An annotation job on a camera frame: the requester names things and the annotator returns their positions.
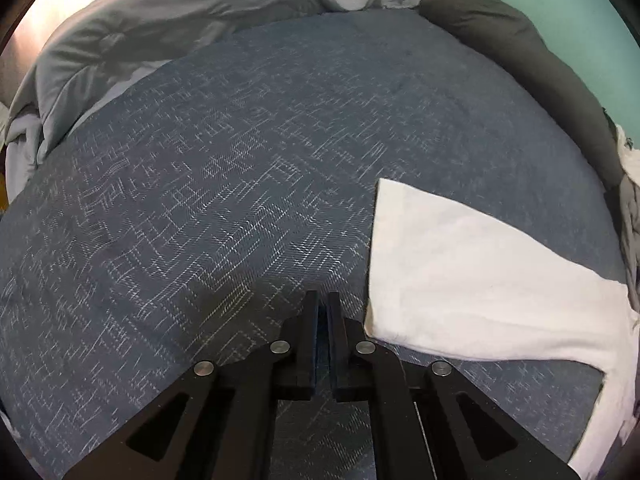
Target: round metal pin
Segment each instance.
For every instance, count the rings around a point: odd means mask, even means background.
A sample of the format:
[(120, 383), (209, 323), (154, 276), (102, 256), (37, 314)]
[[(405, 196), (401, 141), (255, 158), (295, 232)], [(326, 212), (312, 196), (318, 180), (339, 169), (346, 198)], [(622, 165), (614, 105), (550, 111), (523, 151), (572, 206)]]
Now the round metal pin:
[(291, 348), (291, 345), (288, 342), (280, 339), (271, 343), (271, 346), (269, 348), (271, 348), (271, 351), (274, 354), (286, 354)]
[(356, 352), (358, 354), (364, 354), (364, 355), (373, 354), (373, 352), (375, 351), (376, 351), (376, 345), (371, 341), (360, 341), (356, 345)]
[(215, 368), (215, 366), (211, 361), (200, 361), (193, 367), (193, 373), (200, 377), (206, 377), (213, 373), (213, 368)]
[(446, 377), (451, 373), (451, 365), (446, 361), (436, 361), (431, 365), (431, 370), (440, 377)]

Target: dark gray fabric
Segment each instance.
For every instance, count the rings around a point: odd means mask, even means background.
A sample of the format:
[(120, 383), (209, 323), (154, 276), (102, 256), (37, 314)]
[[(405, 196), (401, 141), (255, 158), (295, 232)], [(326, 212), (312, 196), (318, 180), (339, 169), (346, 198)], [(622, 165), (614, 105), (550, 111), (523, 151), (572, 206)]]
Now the dark gray fabric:
[[(361, 318), (380, 177), (624, 280), (598, 177), (487, 58), (409, 10), (246, 30), (94, 114), (0, 222), (0, 397), (36, 459), (59, 478), (196, 357), (275, 337), (307, 288)], [(602, 380), (572, 362), (456, 365), (564, 460)], [(321, 385), (282, 406), (273, 478), (372, 471), (364, 407)]]
[(418, 8), (513, 75), (574, 140), (607, 190), (620, 184), (623, 170), (602, 107), (523, 13), (501, 0), (421, 0)]

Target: gray knitted fabric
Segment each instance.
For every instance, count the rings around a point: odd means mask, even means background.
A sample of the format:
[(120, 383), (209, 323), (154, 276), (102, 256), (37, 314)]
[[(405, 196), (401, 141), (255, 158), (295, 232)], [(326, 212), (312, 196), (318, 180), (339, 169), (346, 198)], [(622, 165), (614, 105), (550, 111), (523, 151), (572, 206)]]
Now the gray knitted fabric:
[[(494, 63), (410, 10), (253, 28), (94, 114), (0, 222), (0, 397), (25, 446), (60, 478), (195, 358), (277, 336), (308, 288), (360, 318), (380, 177), (624, 282), (599, 180)], [(602, 380), (455, 364), (564, 460)], [(366, 406), (330, 400), (325, 373), (281, 406), (272, 478), (359, 480), (372, 460)]]

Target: patterned blue fabric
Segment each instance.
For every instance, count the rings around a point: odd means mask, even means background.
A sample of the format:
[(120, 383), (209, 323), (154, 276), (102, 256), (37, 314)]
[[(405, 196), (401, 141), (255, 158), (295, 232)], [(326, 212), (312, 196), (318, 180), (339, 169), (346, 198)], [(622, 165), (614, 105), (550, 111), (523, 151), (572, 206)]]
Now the patterned blue fabric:
[[(593, 170), (494, 63), (408, 10), (246, 30), (94, 114), (0, 222), (0, 397), (34, 457), (60, 478), (195, 358), (273, 339), (305, 289), (361, 317), (380, 177), (623, 282)], [(602, 380), (456, 365), (564, 460)], [(273, 478), (372, 475), (366, 407), (327, 384), (281, 406)]]

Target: gray blanket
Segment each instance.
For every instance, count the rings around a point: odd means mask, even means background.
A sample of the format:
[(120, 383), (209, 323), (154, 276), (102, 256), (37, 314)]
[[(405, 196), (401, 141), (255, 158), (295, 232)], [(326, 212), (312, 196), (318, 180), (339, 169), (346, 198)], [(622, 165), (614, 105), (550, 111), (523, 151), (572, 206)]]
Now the gray blanket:
[[(193, 359), (273, 338), (306, 288), (360, 317), (380, 177), (625, 279), (597, 175), (487, 58), (409, 10), (252, 28), (92, 115), (0, 222), (0, 398), (28, 449), (60, 478)], [(564, 460), (602, 380), (456, 365)], [(273, 478), (371, 478), (366, 408), (321, 384), (282, 406)]]

